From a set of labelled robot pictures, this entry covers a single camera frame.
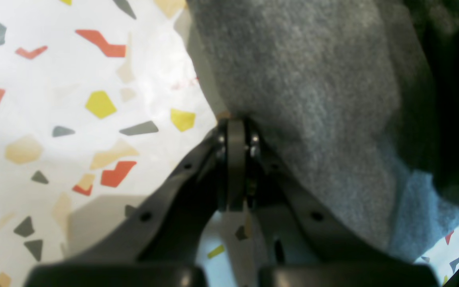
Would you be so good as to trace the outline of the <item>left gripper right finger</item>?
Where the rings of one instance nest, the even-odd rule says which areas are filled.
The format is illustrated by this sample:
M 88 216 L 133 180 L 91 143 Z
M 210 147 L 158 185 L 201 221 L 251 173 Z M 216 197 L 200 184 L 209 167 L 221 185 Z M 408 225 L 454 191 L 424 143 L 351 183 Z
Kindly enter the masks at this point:
M 246 120 L 247 207 L 261 239 L 259 287 L 435 287 L 431 269 L 370 246 L 304 189 Z

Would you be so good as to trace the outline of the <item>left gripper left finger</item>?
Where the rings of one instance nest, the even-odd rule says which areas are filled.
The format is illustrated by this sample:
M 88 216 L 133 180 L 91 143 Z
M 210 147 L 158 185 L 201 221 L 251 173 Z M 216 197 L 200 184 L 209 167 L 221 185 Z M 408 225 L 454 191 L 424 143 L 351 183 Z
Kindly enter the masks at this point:
M 206 287 L 195 264 L 216 211 L 243 211 L 247 122 L 224 119 L 114 231 L 86 251 L 34 268 L 26 287 Z

